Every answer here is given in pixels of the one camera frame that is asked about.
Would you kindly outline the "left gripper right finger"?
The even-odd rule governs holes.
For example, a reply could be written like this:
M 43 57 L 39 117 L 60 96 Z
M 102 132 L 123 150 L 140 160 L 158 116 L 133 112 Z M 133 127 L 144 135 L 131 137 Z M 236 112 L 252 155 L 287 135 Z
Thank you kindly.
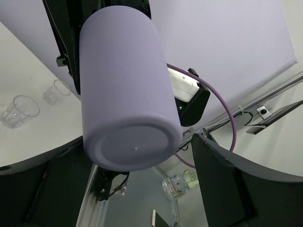
M 192 152 L 210 227 L 300 227 L 303 179 L 194 134 Z

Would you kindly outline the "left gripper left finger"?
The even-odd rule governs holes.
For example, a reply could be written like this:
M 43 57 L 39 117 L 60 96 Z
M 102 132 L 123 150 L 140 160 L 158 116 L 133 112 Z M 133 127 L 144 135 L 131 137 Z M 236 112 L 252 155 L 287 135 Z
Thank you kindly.
M 74 227 L 92 162 L 83 138 L 0 169 L 2 227 Z

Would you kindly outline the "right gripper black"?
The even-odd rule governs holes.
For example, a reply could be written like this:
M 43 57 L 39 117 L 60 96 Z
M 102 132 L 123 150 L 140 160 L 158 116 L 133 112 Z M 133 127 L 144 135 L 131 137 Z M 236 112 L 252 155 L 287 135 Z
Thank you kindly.
M 151 19 L 148 0 L 44 0 L 43 5 L 49 19 L 60 56 L 59 67 L 67 66 L 73 78 L 77 94 L 80 94 L 79 36 L 83 18 L 87 19 L 99 9 L 120 5 L 139 10 Z

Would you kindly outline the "purple plastic cup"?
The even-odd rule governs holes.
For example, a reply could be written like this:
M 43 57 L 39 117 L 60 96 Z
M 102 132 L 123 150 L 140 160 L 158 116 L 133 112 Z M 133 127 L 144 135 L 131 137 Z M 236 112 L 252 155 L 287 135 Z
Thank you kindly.
M 92 14 L 80 32 L 84 150 L 99 167 L 130 172 L 172 156 L 182 129 L 158 31 L 127 6 Z

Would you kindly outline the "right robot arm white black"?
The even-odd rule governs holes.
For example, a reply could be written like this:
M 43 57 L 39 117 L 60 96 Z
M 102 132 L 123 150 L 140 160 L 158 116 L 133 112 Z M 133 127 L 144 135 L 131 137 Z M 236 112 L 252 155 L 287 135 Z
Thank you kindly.
M 43 5 L 60 52 L 57 65 L 68 67 L 77 94 L 80 94 L 79 40 L 84 22 L 96 11 L 115 5 L 132 7 L 152 17 L 147 0 L 44 0 Z M 196 71 L 190 68 L 188 72 L 190 77 L 169 69 L 180 123 L 184 127 L 200 121 L 210 97 L 210 91 L 196 80 Z

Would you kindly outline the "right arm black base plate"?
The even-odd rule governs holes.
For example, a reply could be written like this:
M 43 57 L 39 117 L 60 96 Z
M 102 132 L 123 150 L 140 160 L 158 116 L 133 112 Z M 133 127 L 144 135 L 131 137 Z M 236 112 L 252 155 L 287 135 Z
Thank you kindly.
M 119 175 L 124 175 L 125 179 L 115 189 L 111 190 L 113 180 Z M 98 167 L 91 190 L 98 201 L 107 201 L 125 186 L 129 175 L 130 172 L 117 172 Z

